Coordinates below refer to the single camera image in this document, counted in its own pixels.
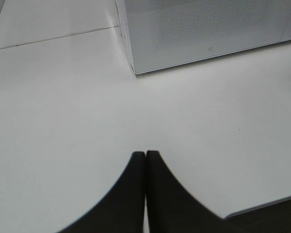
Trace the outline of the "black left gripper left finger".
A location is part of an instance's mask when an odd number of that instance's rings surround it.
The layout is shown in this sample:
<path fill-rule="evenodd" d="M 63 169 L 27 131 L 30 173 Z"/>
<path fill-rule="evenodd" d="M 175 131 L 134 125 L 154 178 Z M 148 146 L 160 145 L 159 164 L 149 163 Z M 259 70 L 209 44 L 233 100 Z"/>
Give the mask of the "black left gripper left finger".
<path fill-rule="evenodd" d="M 92 209 L 62 233 L 142 233 L 145 212 L 144 152 L 134 152 L 119 179 Z"/>

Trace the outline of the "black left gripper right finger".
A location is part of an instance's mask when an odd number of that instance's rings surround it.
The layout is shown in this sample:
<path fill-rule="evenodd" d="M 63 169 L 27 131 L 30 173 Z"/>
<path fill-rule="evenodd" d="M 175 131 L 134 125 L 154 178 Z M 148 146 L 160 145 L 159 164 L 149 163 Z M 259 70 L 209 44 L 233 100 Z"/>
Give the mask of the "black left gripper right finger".
<path fill-rule="evenodd" d="M 146 153 L 146 204 L 151 233 L 226 233 L 227 225 L 178 182 L 160 153 Z"/>

